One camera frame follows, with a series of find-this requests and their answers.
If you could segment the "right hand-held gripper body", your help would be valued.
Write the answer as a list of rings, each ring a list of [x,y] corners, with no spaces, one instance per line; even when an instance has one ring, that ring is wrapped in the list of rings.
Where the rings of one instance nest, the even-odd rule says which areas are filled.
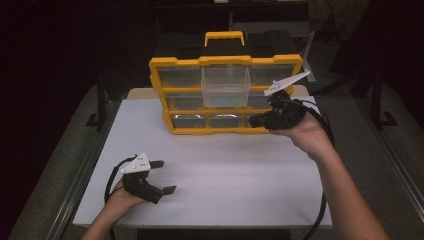
[[[286,91],[286,88],[300,79],[308,76],[310,72],[305,70],[299,74],[281,79],[274,80],[271,86],[264,91],[264,95],[268,97],[270,105],[270,97],[279,95],[281,105],[273,108],[265,113],[265,128],[269,130],[289,129],[296,126],[305,116],[305,110],[299,100],[292,100]]]

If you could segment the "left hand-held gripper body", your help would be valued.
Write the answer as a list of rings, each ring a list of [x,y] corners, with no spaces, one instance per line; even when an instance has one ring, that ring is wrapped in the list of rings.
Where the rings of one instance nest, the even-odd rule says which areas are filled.
[[[157,204],[164,196],[163,189],[151,185],[147,177],[152,169],[149,158],[145,153],[136,155],[127,160],[127,164],[121,170],[124,189],[147,202]]]

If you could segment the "pulled-out clear plastic drawer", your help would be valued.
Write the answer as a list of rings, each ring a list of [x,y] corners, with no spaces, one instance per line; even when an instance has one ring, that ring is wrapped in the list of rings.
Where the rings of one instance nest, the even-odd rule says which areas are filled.
[[[246,107],[250,87],[249,69],[245,65],[210,65],[204,66],[201,70],[201,89],[205,107]],[[233,105],[231,98],[240,99],[240,105]]]

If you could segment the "yellow black drawer organizer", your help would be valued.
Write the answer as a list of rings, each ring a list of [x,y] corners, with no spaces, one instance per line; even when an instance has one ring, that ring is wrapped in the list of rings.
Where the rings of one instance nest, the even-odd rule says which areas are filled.
[[[292,75],[303,70],[303,58],[285,30],[246,34],[242,31],[207,32],[203,35],[167,33],[160,36],[157,48],[149,62],[150,80],[162,104],[162,118],[170,133],[175,135],[206,135],[217,133],[262,134],[263,127],[252,128],[248,118],[267,110],[248,109],[248,125],[236,128],[175,128],[170,120],[162,81],[161,67],[210,65],[291,65]]]

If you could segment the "person's left hand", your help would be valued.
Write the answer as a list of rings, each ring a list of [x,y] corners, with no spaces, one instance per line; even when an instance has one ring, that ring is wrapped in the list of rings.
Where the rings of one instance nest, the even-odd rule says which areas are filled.
[[[146,200],[128,193],[119,181],[105,204],[106,215],[112,219],[121,219],[134,207],[146,203]]]

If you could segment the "person's right hand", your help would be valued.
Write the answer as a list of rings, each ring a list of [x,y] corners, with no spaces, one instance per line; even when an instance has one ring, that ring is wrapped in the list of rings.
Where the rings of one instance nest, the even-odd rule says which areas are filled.
[[[317,163],[338,159],[338,154],[324,128],[309,113],[295,127],[284,130],[270,130],[270,133],[290,138],[296,147],[304,151]]]

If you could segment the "white metal table leg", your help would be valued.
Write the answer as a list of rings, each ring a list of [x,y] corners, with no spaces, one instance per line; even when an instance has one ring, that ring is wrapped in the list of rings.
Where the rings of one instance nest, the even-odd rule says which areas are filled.
[[[314,40],[315,32],[310,31],[304,39],[304,45],[302,47],[302,58],[303,58],[303,69],[308,70],[310,74],[307,76],[307,82],[311,85],[317,82],[313,70],[309,64],[309,53]]]

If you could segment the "black metal stand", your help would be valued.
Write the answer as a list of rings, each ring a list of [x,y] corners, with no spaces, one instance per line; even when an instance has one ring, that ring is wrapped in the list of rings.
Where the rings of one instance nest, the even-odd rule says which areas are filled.
[[[87,126],[96,127],[100,130],[106,122],[107,114],[107,91],[103,77],[99,77],[96,84],[97,91],[97,112],[91,114],[86,122]]]
[[[382,79],[378,71],[373,75],[371,90],[371,120],[382,130],[386,126],[397,126],[397,122],[390,112],[381,110]]]

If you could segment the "set of closed clear drawers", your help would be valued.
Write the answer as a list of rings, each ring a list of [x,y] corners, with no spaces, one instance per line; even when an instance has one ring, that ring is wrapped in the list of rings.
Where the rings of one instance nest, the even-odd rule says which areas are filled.
[[[292,75],[291,65],[248,66],[250,92],[247,106],[239,108],[205,107],[201,89],[201,70],[204,67],[161,67],[159,77],[165,89],[164,96],[171,111],[170,120],[175,128],[236,128],[246,127],[248,109],[270,108],[264,91],[274,80]]]

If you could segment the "aluminium rail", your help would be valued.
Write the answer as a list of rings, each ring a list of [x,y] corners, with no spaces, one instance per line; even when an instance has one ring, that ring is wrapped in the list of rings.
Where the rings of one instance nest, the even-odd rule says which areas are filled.
[[[59,199],[46,240],[61,240],[78,209],[121,102],[82,102],[52,155],[50,190]]]
[[[360,109],[361,114],[365,117],[367,124],[373,131],[374,135],[388,156],[388,159],[394,168],[395,175],[397,176],[403,191],[407,195],[421,221],[424,222],[424,195],[418,189],[412,177],[406,170],[400,155],[396,152],[395,148],[390,143],[383,129],[379,128],[378,125],[371,119],[371,108],[368,107],[363,100],[356,99],[355,102]]]

